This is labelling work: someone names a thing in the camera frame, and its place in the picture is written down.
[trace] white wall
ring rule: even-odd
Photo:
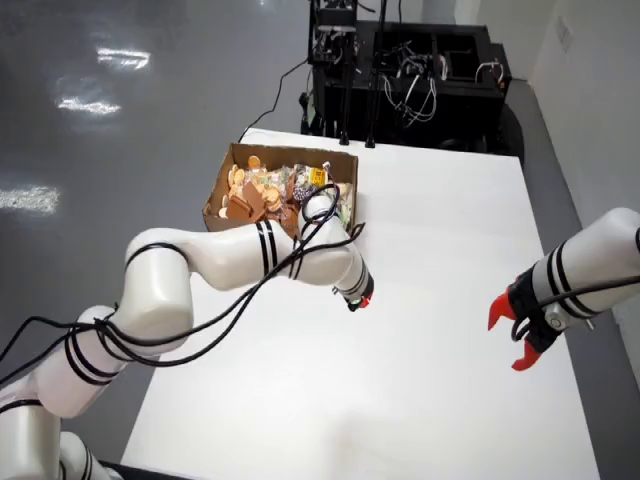
[[[502,43],[514,78],[528,80],[556,0],[457,0],[456,23],[486,25]]]
[[[458,0],[454,16],[458,25],[476,25],[480,11],[480,0]]]
[[[387,21],[398,21],[398,1],[388,0]],[[369,13],[362,8],[358,9],[359,20],[378,20],[380,15],[381,0],[361,0],[363,5],[373,8],[376,13]],[[406,23],[420,23],[422,20],[422,0],[402,0],[402,21]]]
[[[562,15],[573,33],[564,53]],[[640,54],[637,0],[559,0],[531,84],[580,220],[640,211]],[[614,309],[640,380],[640,300]]]

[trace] black stripe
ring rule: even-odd
[[[267,242],[264,240],[264,231],[262,230],[262,225],[256,223],[256,227],[258,228],[258,236],[260,237],[260,246],[262,247],[262,265],[264,266],[264,274],[265,276],[269,273],[269,258],[267,257]]]
[[[278,251],[276,250],[276,241],[273,238],[273,230],[271,229],[271,222],[269,220],[265,220],[264,223],[267,224],[267,233],[269,234],[269,243],[271,244],[271,262],[275,267],[278,264]]]
[[[351,295],[353,293],[356,293],[358,291],[358,289],[362,286],[362,282],[364,282],[364,278],[366,275],[366,267],[364,266],[364,260],[362,261],[362,271],[360,272],[360,278],[358,278],[358,281],[356,282],[355,287],[350,288],[349,290],[340,290],[338,289],[338,291],[340,293],[342,293],[343,295]]]
[[[27,400],[16,400],[11,403],[7,403],[6,405],[0,407],[0,415],[4,412],[8,412],[9,410],[13,410],[18,407],[41,407],[42,403],[40,400],[36,399],[27,399]]]
[[[144,252],[148,252],[149,250],[153,250],[154,248],[166,248],[169,250],[173,250],[174,252],[177,252],[180,255],[182,255],[182,258],[184,258],[185,261],[189,263],[189,259],[187,258],[187,255],[175,245],[172,245],[170,243],[165,243],[165,242],[156,242],[156,243],[150,243],[149,245],[145,245],[144,247],[140,247],[138,250],[133,252],[133,255],[129,257],[129,260],[127,260],[127,263],[124,269],[126,270],[129,267],[129,264],[133,262],[133,259],[136,258],[138,255],[141,255]]]
[[[84,471],[82,472],[81,480],[88,480],[87,473],[89,473],[89,449],[84,443],[82,444],[82,446],[84,447]]]
[[[75,372],[75,374],[80,377],[80,379],[84,380],[86,383],[88,383],[89,385],[95,385],[96,387],[103,387],[105,385],[109,385],[111,383],[111,380],[95,380],[93,378],[91,378],[90,376],[88,376],[86,373],[84,373],[80,367],[78,367],[78,365],[76,364],[76,361],[73,358],[73,355],[71,355],[71,348],[69,347],[69,337],[65,338],[64,340],[64,353],[67,356],[67,362],[69,362],[69,365],[71,366],[71,369]]]
[[[558,289],[558,286],[556,285],[556,280],[553,277],[553,267],[552,267],[553,256],[558,253],[558,249],[559,248],[560,247],[556,248],[553,252],[551,252],[551,254],[549,255],[549,258],[547,259],[547,280],[549,281],[549,286],[551,287],[551,292],[554,295],[558,295],[560,293],[560,290]],[[569,305],[567,305],[567,302],[565,302],[564,300],[559,300],[558,304],[564,309],[565,312],[567,312],[572,317],[585,318],[582,315],[580,315],[578,312],[575,312],[573,310],[573,308],[571,308]]]
[[[107,341],[104,339],[104,333],[102,333],[100,330],[98,330],[96,332],[96,335],[98,335],[98,340],[100,340],[100,343],[102,344],[102,347],[106,350],[106,352],[111,355],[113,358],[115,358],[116,360],[120,360],[121,362],[131,362],[132,360],[130,358],[124,358],[121,357],[120,355],[118,355],[117,353],[115,353],[113,350],[111,350],[111,347],[109,347],[109,344],[107,343]]]
[[[93,373],[96,377],[113,378],[116,375],[118,375],[119,372],[103,372],[102,370],[94,367],[91,364],[91,362],[87,360],[87,357],[84,356],[84,354],[82,353],[82,350],[80,350],[80,345],[78,345],[77,335],[71,336],[71,345],[73,346],[73,351],[75,352],[76,357],[78,358],[82,366],[87,370],[89,370],[91,373]]]
[[[562,283],[562,288],[564,288],[565,292],[569,292],[572,290],[572,288],[569,285],[569,279],[567,279],[567,275],[564,271],[564,266],[562,265],[562,249],[564,248],[565,243],[567,242],[564,242],[562,245],[560,245],[560,247],[558,248],[558,253],[556,253],[556,268],[558,270],[558,276],[560,277],[560,283]],[[571,301],[578,309],[582,310],[584,313],[592,317],[598,314],[598,312],[591,310],[584,303],[582,303],[578,299],[578,297],[572,297]]]

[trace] wire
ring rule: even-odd
[[[33,357],[28,362],[23,363],[21,366],[16,368],[13,372],[9,373],[8,375],[5,375],[4,377],[0,378],[0,385],[3,385],[4,383],[8,382],[9,380],[11,380],[15,376],[19,375],[20,373],[24,372],[25,370],[27,370],[27,369],[33,367],[34,365],[40,363],[51,352],[53,352],[58,345],[60,345],[62,342],[64,342],[67,338],[71,338],[73,335],[76,335],[77,332],[88,332],[90,330],[95,330],[95,329],[96,329],[96,326],[92,325],[92,324],[76,324],[76,327],[73,328],[73,330],[65,333],[61,337],[58,337],[58,339],[56,339],[51,345],[49,345],[42,353],[40,353],[39,355],[36,355],[35,357]],[[6,353],[9,352],[9,349],[10,349],[10,347],[9,348],[5,348],[6,352],[3,352],[3,353],[6,355]]]
[[[306,206],[309,200],[313,198],[315,195],[318,195],[321,192],[331,188],[335,190],[335,195],[331,203],[331,207],[326,211],[318,212],[311,217],[307,217]],[[335,184],[335,182],[333,182],[332,184],[327,184],[324,187],[317,189],[316,191],[314,191],[314,193],[308,196],[301,206],[302,215],[305,218],[305,220],[307,220],[307,224],[305,225],[305,227],[303,228],[303,231],[301,232],[302,236],[304,237],[304,232],[306,228],[309,227],[311,224],[317,225],[316,228],[309,234],[309,236],[307,236],[300,242],[300,245],[297,248],[294,248],[293,251],[287,257],[285,257],[284,260],[278,263],[278,265],[276,265],[265,277],[263,277],[260,280],[260,282],[258,282],[253,287],[249,288],[247,291],[245,291],[240,297],[238,297],[238,299],[236,299],[236,301],[231,306],[229,306],[224,312],[222,312],[217,317],[211,319],[210,321],[202,325],[199,325],[198,327],[192,328],[186,332],[176,334],[170,337],[156,338],[156,339],[140,339],[140,338],[127,335],[126,333],[122,332],[117,327],[117,325],[111,322],[110,317],[113,314],[105,317],[104,319],[95,319],[96,320],[95,324],[78,324],[78,323],[63,324],[63,323],[55,322],[53,320],[46,319],[44,317],[30,317],[21,325],[21,327],[18,329],[18,331],[14,334],[12,339],[9,341],[9,344],[7,344],[2,354],[0,354],[0,360],[2,360],[7,355],[7,353],[11,350],[11,348],[15,344],[16,340],[24,332],[27,326],[32,322],[37,321],[40,323],[45,323],[55,328],[67,328],[69,329],[69,331],[65,335],[63,335],[62,337],[59,337],[56,341],[54,341],[44,352],[42,352],[35,358],[31,359],[27,363],[21,365],[18,369],[14,370],[9,375],[0,379],[0,385],[9,381],[10,379],[20,374],[24,370],[42,361],[42,359],[44,359],[47,355],[49,355],[61,342],[65,341],[67,338],[70,338],[71,336],[76,335],[78,332],[86,332],[91,330],[97,331],[99,335],[100,334],[104,335],[109,340],[111,340],[113,344],[116,347],[118,347],[122,351],[122,353],[124,353],[124,355],[144,365],[148,365],[152,367],[172,367],[177,365],[184,365],[186,363],[189,363],[191,361],[194,361],[200,358],[201,356],[211,351],[214,347],[216,347],[231,332],[231,330],[235,327],[238,320],[240,319],[240,317],[242,316],[245,309],[248,307],[249,303],[251,302],[255,294],[258,292],[260,287],[262,287],[262,285],[264,285],[267,281],[269,281],[275,275],[281,272],[284,268],[286,268],[289,265],[295,264],[296,261],[301,260],[305,255],[308,255],[310,253],[313,253],[319,250],[343,247],[354,242],[356,238],[358,238],[358,236],[362,233],[362,230],[364,228],[364,223],[356,225],[356,227],[354,227],[353,229],[351,237],[347,240],[343,240],[341,242],[329,243],[329,244],[315,245],[313,247],[305,249],[306,245],[311,241],[311,239],[316,235],[316,233],[322,228],[322,226],[335,215],[339,198],[340,198],[340,189]],[[218,335],[216,339],[213,340],[211,343],[209,343],[206,347],[187,357],[177,359],[177,360],[170,360],[170,361],[152,360],[137,354],[126,344],[126,343],[129,343],[135,346],[153,347],[153,346],[166,345],[166,344],[175,342],[177,340],[187,338],[195,333],[198,333],[206,328],[209,328],[210,326],[216,324],[217,322],[225,318],[243,300],[244,300],[244,303],[242,304],[239,311],[234,316],[233,320],[224,329],[224,331],[220,335]]]
[[[300,68],[305,63],[307,63],[307,59],[306,58],[302,62],[298,63],[295,67],[291,68],[290,70],[287,70],[287,72],[280,77],[280,85],[278,86],[278,95],[276,95],[276,101],[273,102],[273,107],[271,107],[270,110],[267,110],[266,112],[263,112],[258,118],[256,118],[253,122],[251,122],[247,126],[247,128],[244,129],[244,132],[242,132],[242,135],[240,135],[240,138],[238,139],[237,143],[242,142],[242,139],[244,138],[244,136],[247,134],[247,132],[249,131],[249,129],[251,127],[253,127],[255,124],[257,124],[264,117],[266,117],[270,113],[273,113],[276,110],[276,107],[278,106],[278,100],[280,100],[280,94],[282,93],[282,82],[283,82],[283,80],[285,79],[285,77],[291,75],[293,72],[295,72],[298,68]]]
[[[436,108],[437,108],[436,82],[433,78],[431,78],[429,83],[430,83],[429,93],[424,99],[424,103],[422,104],[422,107],[420,107],[420,111],[414,115],[413,120],[409,122],[409,124],[407,125],[407,128],[413,125],[413,122],[415,121],[426,123],[429,120],[431,120],[433,116],[436,114]],[[431,107],[431,113],[423,114],[422,112],[424,110],[424,107],[427,105],[427,102],[429,101],[429,97],[431,95],[433,95],[433,105]]]
[[[369,13],[376,13],[376,11],[375,11],[373,8],[371,8],[371,7],[367,7],[366,5],[363,5],[363,4],[362,4],[362,3],[360,3],[360,2],[358,2],[358,6],[359,6],[361,9],[366,10],[366,11],[367,11],[367,12],[369,12]]]
[[[504,67],[500,62],[481,63],[480,66],[478,66],[478,69],[476,70],[475,83],[478,83],[478,74],[485,67],[491,67],[492,69],[493,67],[500,67],[500,78],[498,78],[498,84],[502,83],[502,78],[504,77]]]
[[[594,293],[601,292],[603,290],[610,290],[612,288],[620,288],[626,287],[629,285],[635,285],[640,283],[640,275],[634,275],[632,277],[619,278],[617,280],[607,280],[604,282],[593,283],[586,287],[576,288],[574,290],[569,290],[568,292],[560,293],[558,295],[553,295],[551,297],[547,297],[544,300],[538,302],[535,308],[543,308],[547,305],[551,305],[552,303],[559,302],[560,300],[575,299],[580,295],[584,295],[586,293]]]
[[[389,81],[386,75],[382,75],[382,79],[384,81],[384,93],[387,97],[387,100],[391,104],[391,106],[393,106],[394,110],[402,112],[403,116],[407,116],[412,119],[407,125],[404,126],[404,128],[409,128],[416,121],[421,123],[426,123],[434,117],[436,113],[436,108],[437,108],[437,100],[436,100],[437,93],[436,93],[435,80],[432,77],[429,78],[429,92],[427,93],[424,99],[424,102],[420,107],[420,110],[417,112],[413,110],[411,107],[409,107],[409,105],[407,105],[408,96],[404,102],[399,102],[399,103],[394,102],[391,96],[391,82]],[[432,96],[433,96],[433,105],[431,107],[431,112],[428,114],[422,113],[429,101],[429,98],[431,98]]]
[[[616,280],[607,280],[604,282],[593,283],[586,287],[576,288],[574,290],[569,290],[568,292],[560,293],[558,295],[553,295],[551,297],[547,297],[544,300],[541,300],[536,305],[531,307],[531,310],[542,309],[552,303],[559,302],[565,299],[574,300],[576,297],[580,295],[585,295],[587,293],[601,292],[603,290],[610,290],[613,288],[621,288],[629,285],[636,285],[640,283],[640,275],[635,275],[632,277],[619,278]],[[529,321],[524,327],[520,328],[520,325],[526,320],[525,318],[516,319],[511,327],[511,339],[514,342],[518,342],[522,340],[522,338],[529,332],[531,329],[531,321]]]

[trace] black pole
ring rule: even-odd
[[[367,141],[365,147],[375,148],[375,125],[378,119],[378,103],[380,101],[380,55],[382,52],[382,36],[384,35],[384,23],[387,16],[387,0],[382,0],[380,5],[380,18],[378,19],[378,38],[373,50],[373,62],[369,75],[369,91],[367,92]]]
[[[340,145],[349,145],[349,110],[351,109],[351,88],[353,87],[353,39],[354,33],[345,34],[345,57],[342,81],[345,84],[342,95],[342,134]]]

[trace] black cable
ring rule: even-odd
[[[311,217],[307,217],[307,215],[306,215],[306,206],[307,206],[309,200],[311,198],[313,198],[315,195],[318,195],[322,191],[327,190],[329,188],[334,188],[335,191],[336,191],[336,194],[334,196],[334,199],[333,199],[333,202],[331,204],[331,207],[329,209],[327,209],[326,211],[318,212],[318,213],[312,215]],[[245,309],[249,306],[249,303],[251,302],[251,300],[253,299],[255,294],[258,292],[260,287],[262,287],[262,285],[264,285],[267,281],[272,279],[280,271],[282,271],[284,268],[286,268],[289,265],[293,265],[295,263],[295,261],[297,261],[298,259],[301,259],[302,257],[304,257],[305,255],[308,255],[309,253],[312,253],[312,252],[315,252],[315,251],[319,251],[319,250],[323,250],[323,249],[339,248],[339,247],[342,247],[342,246],[348,245],[349,243],[354,242],[356,240],[356,238],[358,238],[358,236],[362,233],[362,230],[364,228],[364,223],[356,225],[356,227],[354,227],[354,229],[353,229],[351,237],[349,239],[347,239],[347,240],[343,240],[343,241],[335,242],[335,243],[315,245],[315,246],[310,247],[308,249],[304,248],[311,241],[311,239],[317,234],[317,232],[322,228],[322,226],[326,222],[328,222],[335,215],[336,207],[337,207],[339,198],[340,198],[340,190],[339,190],[338,186],[335,183],[325,185],[324,187],[317,189],[316,191],[314,191],[313,194],[308,196],[304,200],[304,202],[302,203],[302,206],[301,206],[301,210],[303,212],[302,214],[303,214],[303,217],[305,219],[309,218],[309,220],[311,222],[315,222],[316,220],[319,220],[316,223],[317,227],[310,233],[310,235],[308,237],[304,238],[304,240],[302,240],[300,242],[300,245],[298,245],[297,248],[294,248],[294,250],[285,259],[283,259],[280,263],[278,263],[265,277],[263,277],[260,280],[260,282],[258,282],[253,287],[249,288],[247,291],[245,291],[224,312],[222,312],[220,315],[218,315],[214,319],[206,322],[205,324],[202,324],[202,325],[200,325],[198,327],[190,329],[187,332],[183,332],[183,333],[180,333],[180,334],[177,334],[177,335],[173,335],[171,337],[148,340],[148,339],[140,339],[140,338],[132,337],[132,336],[127,335],[126,333],[122,332],[113,322],[111,322],[109,320],[111,315],[108,316],[108,317],[105,317],[105,319],[96,319],[96,323],[93,324],[93,325],[78,324],[78,323],[62,324],[62,323],[59,323],[59,322],[55,322],[53,320],[46,319],[44,317],[30,317],[29,319],[27,319],[23,323],[23,325],[18,329],[18,331],[14,335],[14,337],[10,340],[9,344],[7,345],[7,347],[5,347],[5,350],[3,351],[2,356],[0,356],[0,360],[2,358],[4,358],[4,356],[6,356],[6,354],[9,352],[9,350],[15,344],[17,338],[22,334],[22,332],[24,332],[26,327],[31,322],[38,321],[38,322],[45,323],[47,325],[50,325],[50,326],[53,326],[53,327],[56,327],[56,328],[67,328],[67,329],[69,329],[69,331],[65,335],[63,335],[62,337],[58,338],[55,342],[53,342],[40,355],[34,357],[29,362],[23,364],[18,369],[16,369],[13,372],[11,372],[9,375],[7,375],[4,378],[0,379],[0,385],[5,383],[5,382],[7,382],[7,381],[9,381],[10,379],[15,377],[19,373],[23,372],[24,370],[26,370],[26,369],[34,366],[38,362],[42,361],[61,342],[65,341],[67,338],[70,338],[71,336],[76,335],[77,332],[86,332],[86,331],[91,331],[91,330],[97,331],[98,335],[104,335],[109,340],[111,340],[113,342],[113,344],[116,347],[118,347],[126,356],[128,356],[132,360],[135,360],[135,361],[137,361],[139,363],[142,363],[144,365],[148,365],[148,366],[152,366],[152,367],[172,367],[172,366],[184,365],[186,363],[189,363],[191,361],[194,361],[194,360],[200,358],[201,356],[203,356],[206,353],[208,353],[209,351],[211,351],[214,347],[216,347],[231,332],[231,330],[235,327],[235,325],[237,324],[238,320],[240,319],[240,317],[244,313]],[[181,340],[183,338],[187,338],[190,335],[198,333],[198,332],[200,332],[200,331],[202,331],[202,330],[214,325],[215,323],[217,323],[218,321],[222,320],[223,318],[225,318],[243,300],[244,300],[243,305],[240,307],[239,311],[236,313],[236,315],[234,316],[233,320],[224,329],[224,331],[220,335],[218,335],[216,337],[216,339],[213,340],[209,345],[207,345],[203,349],[201,349],[201,350],[199,350],[199,351],[197,351],[197,352],[195,352],[195,353],[193,353],[193,354],[191,354],[191,355],[189,355],[187,357],[184,357],[184,358],[181,358],[181,359],[177,359],[177,360],[171,360],[171,361],[152,360],[152,359],[148,359],[148,358],[145,358],[145,357],[137,354],[136,352],[132,351],[131,348],[129,348],[128,345],[125,344],[125,342],[127,342],[127,343],[129,343],[131,345],[135,345],[135,346],[153,347],[153,346],[166,345],[168,343],[175,342],[175,341]]]
[[[568,292],[553,295],[552,297],[547,297],[544,300],[538,302],[538,304],[533,308],[543,308],[547,305],[551,305],[552,303],[559,302],[560,300],[564,300],[567,298],[574,299],[575,297],[584,295],[585,293],[601,292],[602,290],[611,290],[612,288],[626,287],[629,285],[635,285],[637,283],[640,283],[640,275],[593,283],[586,287],[576,288],[574,290],[569,290]]]
[[[534,305],[531,310],[538,310],[538,309],[542,309],[548,305],[551,305],[552,303],[556,303],[559,302],[561,300],[565,300],[565,299],[575,299],[576,297],[580,296],[580,295],[585,295],[587,293],[594,293],[594,292],[601,292],[603,290],[610,290],[612,288],[620,288],[620,287],[626,287],[629,285],[635,285],[640,283],[640,275],[634,275],[632,277],[625,277],[625,278],[619,278],[616,280],[607,280],[604,282],[598,282],[598,283],[594,283],[591,284],[589,286],[586,287],[581,287],[581,288],[576,288],[574,290],[569,290],[567,292],[564,293],[560,293],[558,295],[553,295],[551,297],[547,297],[543,300],[541,300],[540,302],[538,302],[536,305]],[[522,340],[522,338],[527,334],[527,332],[529,332],[529,330],[531,329],[531,322],[529,321],[524,327],[520,328],[520,326],[522,325],[522,323],[526,320],[526,318],[521,318],[521,319],[516,319],[513,322],[513,325],[511,327],[511,339],[514,342],[518,342],[520,340]]]
[[[280,100],[280,94],[282,93],[282,82],[284,81],[285,77],[295,72],[298,68],[300,68],[305,63],[307,63],[306,58],[302,62],[297,64],[295,67],[293,67],[292,69],[287,70],[287,72],[280,77],[280,85],[278,86],[278,95],[276,95],[276,101],[273,102],[273,107],[271,107],[271,110],[267,110],[266,112],[263,112],[258,118],[256,118],[252,123],[250,123],[249,126],[244,129],[244,132],[242,132],[242,135],[240,135],[240,138],[238,139],[237,143],[242,142],[242,139],[244,138],[247,131],[249,131],[251,127],[253,127],[256,123],[262,120],[265,116],[269,115],[270,113],[273,113],[276,110],[276,107],[278,106],[278,100]]]
[[[338,188],[338,186],[333,183],[333,184],[328,184],[325,185],[322,188],[319,188],[317,190],[315,190],[311,195],[309,195],[303,202],[301,205],[301,213],[303,215],[303,218],[305,218],[305,220],[307,220],[306,217],[306,206],[309,202],[309,200],[311,198],[313,198],[314,196],[318,195],[320,192],[326,190],[327,188],[331,188],[333,187],[336,192],[337,195],[334,197],[334,200],[331,204],[331,207],[326,211],[326,212],[318,212],[317,214],[313,215],[311,217],[310,220],[317,220],[319,217],[319,215],[322,215],[323,218],[320,221],[320,223],[318,224],[318,227],[316,229],[314,229],[313,232],[311,232],[311,234],[305,238],[303,241],[300,242],[300,245],[298,245],[297,248],[295,248],[289,255],[287,255],[280,263],[278,263],[266,276],[264,276],[257,284],[255,284],[254,286],[252,286],[251,288],[249,288],[248,290],[246,290],[240,297],[238,297],[224,312],[222,312],[220,315],[216,316],[215,318],[209,320],[208,322],[199,325],[197,327],[194,327],[186,332],[182,332],[176,335],[172,335],[170,337],[164,337],[164,338],[155,338],[155,339],[140,339],[140,338],[136,338],[136,337],[132,337],[130,335],[127,335],[125,332],[123,332],[122,330],[120,330],[113,322],[106,320],[103,321],[102,323],[105,323],[106,325],[109,326],[109,328],[111,328],[122,340],[124,340],[127,343],[131,343],[132,345],[136,345],[139,347],[157,347],[160,345],[166,345],[168,343],[172,343],[178,340],[182,340],[184,338],[189,337],[190,335],[193,335],[194,333],[198,333],[202,330],[205,330],[206,328],[209,328],[213,325],[215,325],[216,323],[218,323],[220,320],[222,320],[223,318],[225,318],[227,315],[229,315],[229,313],[231,313],[239,304],[240,302],[242,302],[243,300],[246,299],[246,301],[249,301],[250,298],[253,298],[253,295],[255,294],[255,292],[257,292],[258,289],[260,289],[260,287],[262,287],[262,285],[264,285],[266,282],[268,282],[269,280],[271,280],[273,277],[275,277],[278,273],[280,273],[284,268],[286,268],[289,264],[293,264],[295,263],[296,260],[298,260],[300,258],[300,256],[304,256],[306,255],[308,252],[306,250],[303,250],[304,247],[311,241],[311,239],[316,235],[316,233],[318,232],[318,230],[320,230],[320,228],[327,222],[329,221],[329,219],[333,216],[337,204],[338,204],[338,199],[340,198],[339,196],[339,192],[340,189]],[[345,241],[345,245],[347,243],[351,243],[353,242],[357,237],[352,237],[351,239]],[[342,244],[339,245],[334,245],[334,244],[324,244],[325,246],[327,246],[327,248],[338,248],[343,246]]]
[[[13,334],[13,337],[11,337],[11,340],[9,340],[9,343],[7,343],[7,346],[4,348],[2,353],[0,353],[0,362],[4,360],[4,358],[7,356],[7,354],[13,347],[13,345],[18,341],[18,339],[20,338],[22,333],[25,331],[25,329],[33,322],[44,323],[45,325],[48,325],[50,327],[62,328],[62,329],[73,329],[78,327],[78,325],[82,325],[78,323],[60,323],[60,322],[49,320],[48,318],[40,317],[37,315],[29,317],[24,322],[22,322],[22,325],[20,325],[20,328],[16,330],[16,333]]]
[[[371,7],[367,7],[366,5],[362,5],[362,3],[360,3],[360,2],[358,2],[358,6],[359,6],[361,9],[366,10],[366,11],[367,11],[367,12],[369,12],[369,13],[376,13],[376,11],[375,11],[373,8],[371,8]]]
[[[79,332],[88,332],[90,330],[96,330],[96,328],[97,328],[96,325],[91,325],[91,324],[75,324],[75,325],[76,325],[76,328],[68,331],[67,333],[65,333],[61,337],[58,337],[58,339],[55,340],[51,345],[49,345],[42,353],[40,353],[39,355],[36,355],[35,357],[33,357],[28,362],[23,363],[20,367],[16,368],[13,372],[9,373],[8,375],[5,375],[4,377],[0,378],[0,385],[3,385],[5,382],[8,382],[9,380],[11,380],[16,375],[24,372],[28,368],[33,367],[37,363],[40,363],[51,352],[53,352],[58,345],[60,345],[62,342],[64,342],[67,338],[70,338],[72,335],[75,335],[76,332],[78,332],[78,331]]]

